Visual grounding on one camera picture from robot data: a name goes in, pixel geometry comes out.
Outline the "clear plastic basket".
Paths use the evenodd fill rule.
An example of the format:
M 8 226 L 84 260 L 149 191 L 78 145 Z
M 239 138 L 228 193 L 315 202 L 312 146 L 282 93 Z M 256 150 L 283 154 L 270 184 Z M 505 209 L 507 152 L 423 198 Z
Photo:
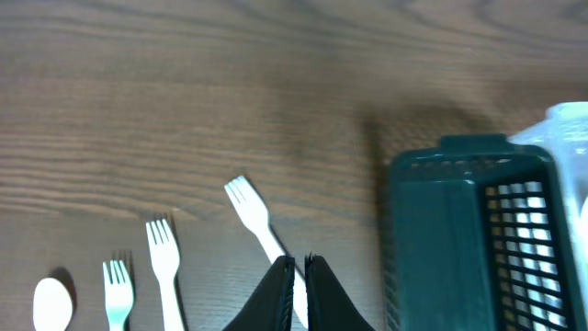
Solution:
M 541 122 L 508 138 L 536 145 L 557 164 L 570 237 L 580 282 L 587 284 L 587 103 L 564 102 L 550 107 Z

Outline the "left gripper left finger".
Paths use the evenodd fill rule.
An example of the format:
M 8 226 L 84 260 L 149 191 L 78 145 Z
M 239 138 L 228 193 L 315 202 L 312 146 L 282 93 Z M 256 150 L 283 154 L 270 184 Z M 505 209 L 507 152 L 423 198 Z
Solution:
M 223 331 L 289 331 L 294 280 L 295 259 L 278 257 Z

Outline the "white spoon far left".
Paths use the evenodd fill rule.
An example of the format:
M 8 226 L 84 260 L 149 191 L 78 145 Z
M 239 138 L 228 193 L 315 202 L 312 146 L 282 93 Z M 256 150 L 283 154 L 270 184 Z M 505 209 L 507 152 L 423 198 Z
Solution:
M 36 331 L 65 331 L 74 313 L 66 287 L 55 278 L 44 278 L 33 296 L 33 326 Z

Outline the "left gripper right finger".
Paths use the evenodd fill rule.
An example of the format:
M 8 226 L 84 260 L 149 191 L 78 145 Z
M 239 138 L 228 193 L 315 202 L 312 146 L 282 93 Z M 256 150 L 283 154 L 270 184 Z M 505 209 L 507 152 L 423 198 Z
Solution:
M 305 282 L 310 331 L 374 331 L 324 257 L 305 257 Z

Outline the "black plastic basket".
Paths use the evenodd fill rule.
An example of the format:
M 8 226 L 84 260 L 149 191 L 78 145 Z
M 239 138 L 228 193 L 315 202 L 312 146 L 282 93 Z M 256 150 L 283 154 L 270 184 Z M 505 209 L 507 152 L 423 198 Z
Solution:
M 504 135 L 446 136 L 390 163 L 395 330 L 584 330 L 554 157 Z

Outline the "pale green plastic fork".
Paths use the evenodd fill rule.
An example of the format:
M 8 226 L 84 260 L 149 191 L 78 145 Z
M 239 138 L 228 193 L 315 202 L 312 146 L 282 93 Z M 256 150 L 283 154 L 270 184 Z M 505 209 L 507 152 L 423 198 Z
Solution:
M 130 274 L 122 260 L 102 264 L 105 285 L 105 310 L 110 331 L 124 331 L 134 304 Z

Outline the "white fork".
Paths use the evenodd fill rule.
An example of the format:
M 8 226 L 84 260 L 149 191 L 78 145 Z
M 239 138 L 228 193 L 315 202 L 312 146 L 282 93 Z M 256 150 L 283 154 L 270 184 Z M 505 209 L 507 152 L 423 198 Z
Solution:
M 268 208 L 250 181 L 245 176 L 238 176 L 224 189 L 241 222 L 257 238 L 269 261 L 286 256 L 287 250 L 272 230 Z M 303 327 L 309 329 L 306 283 L 300 268 L 296 266 L 294 270 L 293 310 Z
M 180 255 L 166 217 L 145 224 L 153 273 L 159 283 L 165 331 L 185 331 L 175 278 Z

